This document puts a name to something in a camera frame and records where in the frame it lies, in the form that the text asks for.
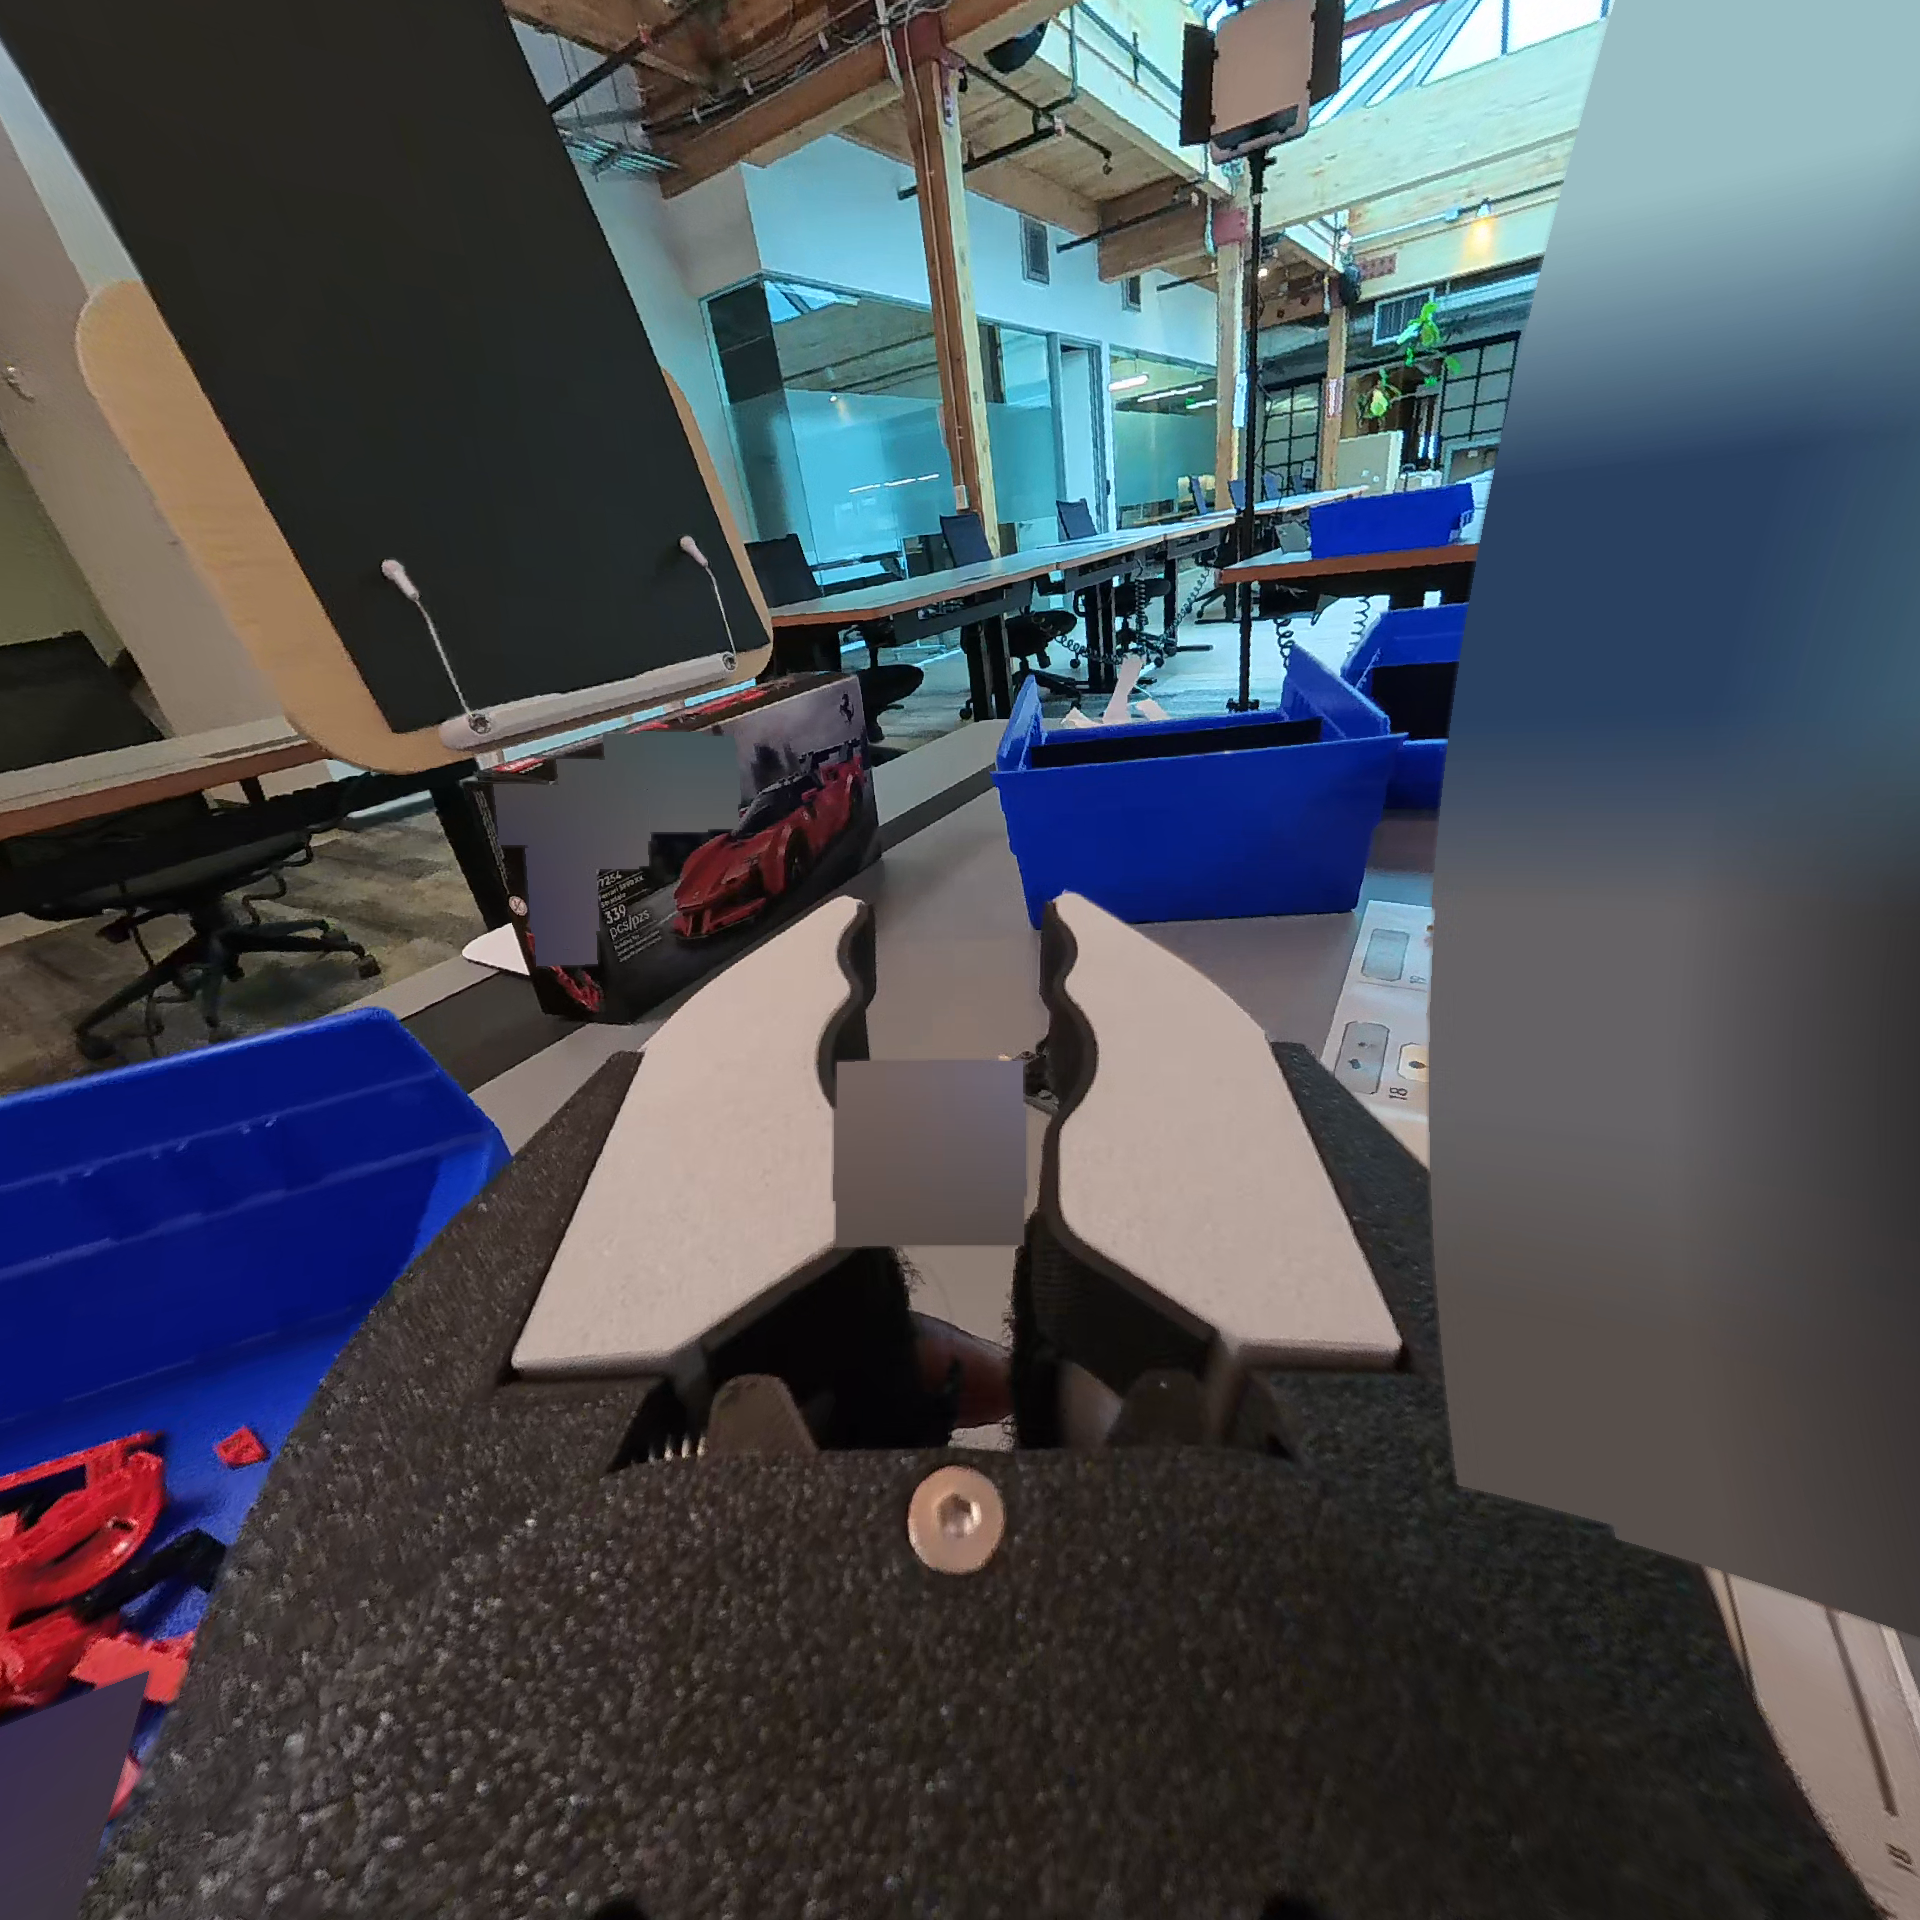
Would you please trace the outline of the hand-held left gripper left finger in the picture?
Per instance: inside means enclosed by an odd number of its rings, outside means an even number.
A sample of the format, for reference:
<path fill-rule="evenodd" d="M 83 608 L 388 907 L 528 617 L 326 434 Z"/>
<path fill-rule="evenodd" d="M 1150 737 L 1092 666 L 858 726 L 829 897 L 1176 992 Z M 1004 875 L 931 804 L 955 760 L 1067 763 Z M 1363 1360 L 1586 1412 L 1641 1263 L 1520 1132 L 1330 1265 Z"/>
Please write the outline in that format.
<path fill-rule="evenodd" d="M 874 910 L 814 907 L 648 1040 L 512 1348 L 524 1379 L 692 1380 L 834 1259 L 832 1080 L 866 1048 Z"/>

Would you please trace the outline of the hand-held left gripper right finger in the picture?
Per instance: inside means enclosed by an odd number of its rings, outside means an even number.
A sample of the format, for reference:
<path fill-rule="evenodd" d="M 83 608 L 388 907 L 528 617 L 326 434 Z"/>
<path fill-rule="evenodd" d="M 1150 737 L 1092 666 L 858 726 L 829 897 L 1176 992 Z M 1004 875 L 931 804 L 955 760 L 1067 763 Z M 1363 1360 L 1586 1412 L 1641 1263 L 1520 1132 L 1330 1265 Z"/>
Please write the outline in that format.
<path fill-rule="evenodd" d="M 1043 912 L 1041 1215 L 1097 1275 L 1092 1374 L 1389 1372 L 1388 1310 L 1297 1095 L 1234 998 L 1086 897 Z"/>

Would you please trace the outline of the lego instruction booklet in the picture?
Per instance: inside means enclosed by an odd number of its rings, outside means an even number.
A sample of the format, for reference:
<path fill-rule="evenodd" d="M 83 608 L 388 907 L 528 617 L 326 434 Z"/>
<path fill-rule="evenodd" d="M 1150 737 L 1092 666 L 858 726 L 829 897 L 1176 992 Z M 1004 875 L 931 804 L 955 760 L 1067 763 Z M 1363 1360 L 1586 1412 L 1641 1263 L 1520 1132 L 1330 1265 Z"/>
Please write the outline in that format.
<path fill-rule="evenodd" d="M 1322 1063 L 1428 1162 L 1433 912 L 1370 903 Z M 1708 1571 L 1766 1729 L 1880 1916 L 1918 1916 L 1915 1636 Z"/>

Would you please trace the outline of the lego set box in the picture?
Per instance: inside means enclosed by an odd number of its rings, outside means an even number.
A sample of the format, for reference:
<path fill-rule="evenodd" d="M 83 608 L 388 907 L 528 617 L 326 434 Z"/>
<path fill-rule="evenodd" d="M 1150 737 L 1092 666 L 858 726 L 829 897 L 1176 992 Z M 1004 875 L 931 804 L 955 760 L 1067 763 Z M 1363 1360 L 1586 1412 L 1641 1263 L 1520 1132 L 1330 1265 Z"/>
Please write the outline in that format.
<path fill-rule="evenodd" d="M 472 785 L 544 1014 L 635 1022 L 875 862 L 864 678 L 802 674 Z"/>

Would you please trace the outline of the red lego car body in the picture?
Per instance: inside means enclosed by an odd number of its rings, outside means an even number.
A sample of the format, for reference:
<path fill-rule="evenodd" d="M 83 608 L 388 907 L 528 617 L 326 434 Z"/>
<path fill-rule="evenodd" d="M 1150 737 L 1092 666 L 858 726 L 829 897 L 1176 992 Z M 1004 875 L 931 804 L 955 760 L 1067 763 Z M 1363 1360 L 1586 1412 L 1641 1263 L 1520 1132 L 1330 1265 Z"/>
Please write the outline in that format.
<path fill-rule="evenodd" d="M 99 1590 L 132 1569 L 165 1503 L 156 1432 L 4 1476 L 3 1711 L 36 1711 L 117 1630 Z"/>

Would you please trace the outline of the blue plastic bin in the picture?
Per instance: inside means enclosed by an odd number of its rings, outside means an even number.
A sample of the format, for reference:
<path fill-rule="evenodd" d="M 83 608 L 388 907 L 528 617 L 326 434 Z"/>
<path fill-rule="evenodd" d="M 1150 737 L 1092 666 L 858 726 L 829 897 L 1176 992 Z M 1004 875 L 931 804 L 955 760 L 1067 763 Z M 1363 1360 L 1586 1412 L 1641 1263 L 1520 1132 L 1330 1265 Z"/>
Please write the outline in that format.
<path fill-rule="evenodd" d="M 1467 604 L 1388 611 L 1363 636 L 1339 678 L 1404 734 L 1386 787 L 1394 811 L 1436 811 L 1449 754 Z"/>
<path fill-rule="evenodd" d="M 348 1338 L 508 1166 L 475 1102 L 387 1014 L 8 1095 L 4 1562 L 122 1572 L 46 1700 L 140 1676 L 120 1815 L 185 1676 L 221 1554 Z"/>
<path fill-rule="evenodd" d="M 1472 482 L 1344 496 L 1310 510 L 1314 561 L 1350 561 L 1449 547 L 1476 514 Z"/>
<path fill-rule="evenodd" d="M 995 785 L 1027 918 L 1080 895 L 1120 922 L 1356 910 L 1404 734 L 1297 656 L 1280 706 L 1049 728 L 1025 682 Z"/>

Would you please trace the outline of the black office chair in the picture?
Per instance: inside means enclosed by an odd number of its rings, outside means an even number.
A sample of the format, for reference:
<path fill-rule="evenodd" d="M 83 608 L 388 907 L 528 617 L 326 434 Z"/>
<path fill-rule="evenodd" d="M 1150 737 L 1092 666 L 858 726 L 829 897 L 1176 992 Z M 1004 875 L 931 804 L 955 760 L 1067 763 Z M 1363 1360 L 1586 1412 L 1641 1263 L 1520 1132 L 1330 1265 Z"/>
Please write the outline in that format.
<path fill-rule="evenodd" d="M 825 596 L 825 590 L 812 575 L 797 535 L 750 543 L 747 554 L 762 594 L 771 608 L 814 604 Z M 779 628 L 774 634 L 774 652 L 765 670 L 758 674 L 758 683 L 797 674 L 841 673 L 845 636 L 858 636 L 869 647 L 872 664 L 858 670 L 854 680 L 860 683 L 862 712 L 866 714 L 869 744 L 880 745 L 885 742 L 880 714 L 890 706 L 904 704 L 923 687 L 921 667 L 888 666 L 880 660 L 880 652 L 885 647 L 900 642 L 891 617 L 858 622 L 852 628 L 845 624 Z"/>
<path fill-rule="evenodd" d="M 947 540 L 950 562 L 961 567 L 985 564 L 993 561 L 989 540 L 977 512 L 957 512 L 942 516 L 942 534 Z M 1072 640 L 1081 634 L 1081 620 L 1069 608 L 1043 604 L 1041 594 L 1051 588 L 1046 577 L 1019 584 L 1025 602 L 1000 620 L 1001 652 L 1011 670 L 1019 670 L 1036 680 L 1051 699 L 1076 699 L 1080 680 L 1057 673 L 1051 667 L 1049 647 L 1057 640 Z"/>
<path fill-rule="evenodd" d="M 142 712 L 130 670 L 107 664 L 83 632 L 4 644 L 4 774 L 156 744 L 161 730 Z M 156 1048 L 163 1002 L 196 1008 L 208 1040 L 219 1040 L 225 988 L 245 976 L 248 955 L 345 953 L 362 979 L 379 976 L 373 953 L 329 922 L 261 918 L 259 903 L 284 899 L 285 874 L 312 862 L 313 832 L 217 828 L 238 815 L 188 791 L 4 841 L 4 881 L 24 884 L 18 907 L 29 919 L 99 922 L 107 942 L 136 946 L 154 922 L 189 927 L 179 950 L 76 1022 L 83 1060 L 120 1059 L 104 1024 L 132 1006 Z"/>

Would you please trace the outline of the wooden office desk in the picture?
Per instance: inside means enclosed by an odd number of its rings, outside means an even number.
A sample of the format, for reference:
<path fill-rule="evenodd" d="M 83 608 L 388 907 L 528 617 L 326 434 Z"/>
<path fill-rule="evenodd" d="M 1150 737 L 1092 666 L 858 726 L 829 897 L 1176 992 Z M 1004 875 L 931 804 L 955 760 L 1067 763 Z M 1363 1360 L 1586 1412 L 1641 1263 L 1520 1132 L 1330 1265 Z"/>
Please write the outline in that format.
<path fill-rule="evenodd" d="M 428 748 L 433 754 L 404 774 L 350 774 L 345 779 L 291 790 L 243 807 L 219 807 L 194 825 L 325 832 L 355 815 L 460 785 L 473 770 L 472 756 L 445 756 L 434 734 L 428 737 Z M 280 716 L 46 761 L 3 776 L 3 839 L 74 832 L 128 810 L 313 768 L 325 774 L 329 756 Z"/>
<path fill-rule="evenodd" d="M 1217 582 L 1224 588 L 1282 586 L 1297 592 L 1313 590 L 1328 596 L 1388 592 L 1401 602 L 1411 594 L 1411 606 L 1417 606 L 1426 592 L 1441 592 L 1445 602 L 1454 604 L 1472 596 L 1476 555 L 1480 547 L 1469 543 L 1374 552 L 1349 559 L 1260 555 L 1224 567 Z"/>

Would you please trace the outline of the long office desk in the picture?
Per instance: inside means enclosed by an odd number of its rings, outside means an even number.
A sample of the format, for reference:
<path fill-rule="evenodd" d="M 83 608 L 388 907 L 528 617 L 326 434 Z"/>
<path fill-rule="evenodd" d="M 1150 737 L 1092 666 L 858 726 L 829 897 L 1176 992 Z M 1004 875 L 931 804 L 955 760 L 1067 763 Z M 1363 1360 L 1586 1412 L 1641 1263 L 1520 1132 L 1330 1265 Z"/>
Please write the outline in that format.
<path fill-rule="evenodd" d="M 1138 586 L 1164 604 L 1164 636 L 1180 622 L 1180 572 L 1214 562 L 1221 552 L 1252 548 L 1241 516 L 1212 512 L 1157 521 L 1122 535 L 1096 535 L 1041 547 L 1004 561 L 948 567 L 862 590 L 827 592 L 771 612 L 772 670 L 825 670 L 840 634 L 883 632 L 890 642 L 961 634 L 966 658 L 970 708 L 979 720 L 1006 720 L 1014 687 L 1006 624 L 1030 611 L 1043 588 L 1092 596 L 1089 664 L 1107 682 L 1115 666 L 1115 588 Z"/>

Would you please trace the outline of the black light stand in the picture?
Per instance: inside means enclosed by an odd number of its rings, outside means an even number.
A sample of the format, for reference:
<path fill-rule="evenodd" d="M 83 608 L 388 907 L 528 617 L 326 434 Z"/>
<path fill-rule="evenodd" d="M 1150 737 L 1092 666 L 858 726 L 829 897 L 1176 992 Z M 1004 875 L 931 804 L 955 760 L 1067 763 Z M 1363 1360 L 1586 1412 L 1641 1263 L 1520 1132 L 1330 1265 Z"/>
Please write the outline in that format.
<path fill-rule="evenodd" d="M 1258 506 L 1261 499 L 1260 486 L 1260 271 L 1264 266 L 1264 176 L 1274 154 L 1268 139 L 1256 152 L 1245 154 L 1249 211 L 1241 257 L 1241 327 L 1238 327 L 1238 528 L 1236 528 L 1236 561 L 1249 562 L 1258 548 Z M 1250 584 L 1232 588 L 1232 602 L 1238 616 L 1238 660 L 1236 690 L 1230 699 L 1232 714 L 1256 714 L 1260 699 L 1252 692 L 1252 639 L 1258 617 L 1258 590 Z"/>

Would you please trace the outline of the potted green plant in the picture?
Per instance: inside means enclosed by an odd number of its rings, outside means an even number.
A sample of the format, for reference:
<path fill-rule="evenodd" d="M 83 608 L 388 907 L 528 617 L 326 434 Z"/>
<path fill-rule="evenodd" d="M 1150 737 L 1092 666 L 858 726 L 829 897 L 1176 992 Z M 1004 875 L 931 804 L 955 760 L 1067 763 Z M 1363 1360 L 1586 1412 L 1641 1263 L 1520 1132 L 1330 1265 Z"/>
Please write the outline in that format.
<path fill-rule="evenodd" d="M 1364 375 L 1357 390 L 1357 425 L 1363 431 L 1406 428 L 1417 423 L 1419 403 L 1445 390 L 1456 372 L 1456 360 L 1446 353 L 1449 324 L 1438 312 L 1438 299 L 1426 295 L 1408 312 L 1406 324 L 1394 335 L 1388 360 Z"/>

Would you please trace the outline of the led panel light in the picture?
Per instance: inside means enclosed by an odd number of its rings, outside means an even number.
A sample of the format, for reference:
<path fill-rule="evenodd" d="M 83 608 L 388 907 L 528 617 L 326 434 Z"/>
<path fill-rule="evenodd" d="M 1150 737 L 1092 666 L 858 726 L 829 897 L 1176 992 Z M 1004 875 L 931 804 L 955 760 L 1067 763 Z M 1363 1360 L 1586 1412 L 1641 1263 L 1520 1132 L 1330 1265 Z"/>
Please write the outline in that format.
<path fill-rule="evenodd" d="M 1339 90 L 1347 7 L 1258 3 L 1184 25 L 1180 144 L 1244 161 L 1302 137 Z"/>

